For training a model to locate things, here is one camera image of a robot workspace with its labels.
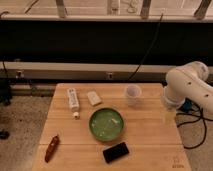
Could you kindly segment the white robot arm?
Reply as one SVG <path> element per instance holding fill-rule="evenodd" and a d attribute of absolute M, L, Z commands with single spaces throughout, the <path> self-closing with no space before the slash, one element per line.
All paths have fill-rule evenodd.
<path fill-rule="evenodd" d="M 168 110 L 178 109 L 188 98 L 213 114 L 213 87 L 206 83 L 208 76 L 208 67 L 199 61 L 172 68 L 166 74 L 162 103 Z"/>

